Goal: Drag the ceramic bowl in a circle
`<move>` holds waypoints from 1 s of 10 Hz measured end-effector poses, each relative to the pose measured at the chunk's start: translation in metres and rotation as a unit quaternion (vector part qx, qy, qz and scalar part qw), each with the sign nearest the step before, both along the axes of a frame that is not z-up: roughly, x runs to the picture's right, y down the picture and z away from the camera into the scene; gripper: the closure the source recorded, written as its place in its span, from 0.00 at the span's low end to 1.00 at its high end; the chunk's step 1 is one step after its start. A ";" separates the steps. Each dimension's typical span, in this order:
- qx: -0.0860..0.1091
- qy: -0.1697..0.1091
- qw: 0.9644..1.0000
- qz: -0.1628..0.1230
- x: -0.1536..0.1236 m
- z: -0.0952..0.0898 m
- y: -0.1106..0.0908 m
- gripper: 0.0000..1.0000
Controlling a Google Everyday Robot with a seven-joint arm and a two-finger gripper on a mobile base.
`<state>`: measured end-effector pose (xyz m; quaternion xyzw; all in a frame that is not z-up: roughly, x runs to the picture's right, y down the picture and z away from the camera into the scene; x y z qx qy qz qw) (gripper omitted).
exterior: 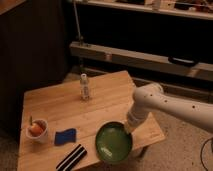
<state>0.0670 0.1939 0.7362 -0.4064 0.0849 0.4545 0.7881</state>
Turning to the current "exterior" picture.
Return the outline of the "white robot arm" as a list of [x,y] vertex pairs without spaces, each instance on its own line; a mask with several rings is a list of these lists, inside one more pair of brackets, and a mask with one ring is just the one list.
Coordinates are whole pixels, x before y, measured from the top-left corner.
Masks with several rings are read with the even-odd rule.
[[158,83],[137,87],[132,97],[133,105],[124,123],[127,133],[133,132],[144,123],[153,110],[162,111],[213,133],[213,104],[165,95],[163,87]]

